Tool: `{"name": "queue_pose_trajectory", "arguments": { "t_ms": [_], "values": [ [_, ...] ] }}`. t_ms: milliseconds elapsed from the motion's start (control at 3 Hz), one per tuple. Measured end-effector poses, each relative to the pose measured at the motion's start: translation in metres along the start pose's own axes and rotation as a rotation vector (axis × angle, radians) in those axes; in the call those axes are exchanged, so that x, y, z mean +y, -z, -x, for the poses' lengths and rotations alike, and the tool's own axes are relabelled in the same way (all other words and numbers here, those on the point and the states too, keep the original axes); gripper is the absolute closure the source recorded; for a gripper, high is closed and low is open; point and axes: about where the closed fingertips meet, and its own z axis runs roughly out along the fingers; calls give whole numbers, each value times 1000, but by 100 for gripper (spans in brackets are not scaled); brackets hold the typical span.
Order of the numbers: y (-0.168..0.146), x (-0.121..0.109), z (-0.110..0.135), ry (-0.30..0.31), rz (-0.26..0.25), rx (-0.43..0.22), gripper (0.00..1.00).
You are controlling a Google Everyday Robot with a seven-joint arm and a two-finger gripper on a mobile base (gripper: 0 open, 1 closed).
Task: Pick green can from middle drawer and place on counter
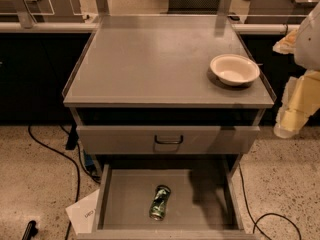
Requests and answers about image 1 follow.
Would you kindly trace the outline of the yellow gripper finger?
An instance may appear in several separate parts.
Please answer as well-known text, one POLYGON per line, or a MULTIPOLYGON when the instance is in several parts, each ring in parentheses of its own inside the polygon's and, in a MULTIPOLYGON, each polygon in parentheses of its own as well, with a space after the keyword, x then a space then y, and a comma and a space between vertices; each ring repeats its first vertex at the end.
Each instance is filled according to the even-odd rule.
POLYGON ((299 78, 290 77, 282 96, 273 132, 280 138, 291 138, 320 109, 320 72, 306 71, 299 78))
POLYGON ((292 30, 285 37, 275 43, 273 51, 279 54, 293 54, 296 48, 297 29, 292 30))

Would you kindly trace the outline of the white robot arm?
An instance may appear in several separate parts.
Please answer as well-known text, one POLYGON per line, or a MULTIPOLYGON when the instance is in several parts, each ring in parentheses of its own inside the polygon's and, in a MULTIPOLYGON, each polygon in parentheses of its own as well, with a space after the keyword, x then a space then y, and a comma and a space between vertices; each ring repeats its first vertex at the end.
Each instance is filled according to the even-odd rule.
POLYGON ((273 50, 293 54, 294 62, 306 70, 299 78, 289 78, 273 129, 276 136, 291 138, 320 109, 320 3, 273 50))

